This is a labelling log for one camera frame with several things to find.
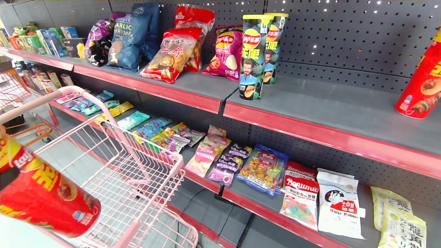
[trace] chip bag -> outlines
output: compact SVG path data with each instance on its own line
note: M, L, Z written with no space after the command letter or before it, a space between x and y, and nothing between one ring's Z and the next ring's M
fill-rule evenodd
M216 55L202 73L224 76L238 81L242 58L242 26L227 26L216 29Z
M184 69L189 71L199 71L201 69L201 49L207 33L214 25L214 11L200 8L195 5L182 4L176 9L175 28L200 27L202 31L198 42L193 48L191 57L186 62Z
M140 75L173 83L190 58L201 30L199 27L188 27L166 31L161 49Z

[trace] purple chip bag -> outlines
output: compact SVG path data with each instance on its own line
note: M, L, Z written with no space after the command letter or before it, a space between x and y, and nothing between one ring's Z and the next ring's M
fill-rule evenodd
M242 26L218 27L216 35L216 55L202 73L239 81L243 28Z

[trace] blue snack box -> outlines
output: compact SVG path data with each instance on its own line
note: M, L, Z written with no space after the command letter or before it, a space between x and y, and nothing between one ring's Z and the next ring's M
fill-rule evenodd
M52 30L46 30L46 33L49 36L49 42L52 46L52 49L55 52L55 55L59 58L65 57L66 54L64 54L63 47L61 46L60 41L57 35L55 34L55 32Z

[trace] yellow lid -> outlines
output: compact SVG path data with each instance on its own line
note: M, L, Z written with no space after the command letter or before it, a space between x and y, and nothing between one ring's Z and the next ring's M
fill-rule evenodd
M270 15L244 15L244 20L261 19L261 20L272 20L274 16Z
M289 17L287 13L265 13L264 15Z

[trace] lay's chips can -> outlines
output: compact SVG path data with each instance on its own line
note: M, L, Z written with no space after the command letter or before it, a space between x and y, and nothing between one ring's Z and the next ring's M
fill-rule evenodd
M266 37L272 19L270 15L243 16L239 96L245 101L257 101L262 98Z
M265 68L263 75L263 84L274 84L277 72L277 62L279 60L280 39L282 38L283 27L288 19L285 13L265 13L274 17L273 23L269 26L266 35Z

